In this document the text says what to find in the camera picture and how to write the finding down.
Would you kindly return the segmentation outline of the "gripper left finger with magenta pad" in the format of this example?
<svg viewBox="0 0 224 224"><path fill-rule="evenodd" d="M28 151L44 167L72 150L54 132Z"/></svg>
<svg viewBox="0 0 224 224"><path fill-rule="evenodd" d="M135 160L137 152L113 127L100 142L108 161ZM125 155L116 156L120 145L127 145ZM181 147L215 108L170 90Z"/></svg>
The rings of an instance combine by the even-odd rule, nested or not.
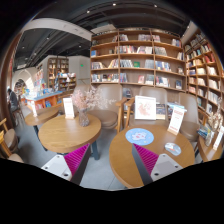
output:
<svg viewBox="0 0 224 224"><path fill-rule="evenodd" d="M65 156L54 156L42 166L42 169L79 185L84 175L90 154L90 145L86 144Z"/></svg>

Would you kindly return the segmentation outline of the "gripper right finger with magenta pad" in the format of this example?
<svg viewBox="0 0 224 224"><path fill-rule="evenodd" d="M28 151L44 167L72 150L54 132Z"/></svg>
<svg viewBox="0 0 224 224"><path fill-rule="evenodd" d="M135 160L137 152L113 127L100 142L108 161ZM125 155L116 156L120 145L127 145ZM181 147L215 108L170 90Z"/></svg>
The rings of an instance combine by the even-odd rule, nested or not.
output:
<svg viewBox="0 0 224 224"><path fill-rule="evenodd" d="M156 154L142 146L132 144L132 156L143 185L148 185L182 169L169 155Z"/></svg>

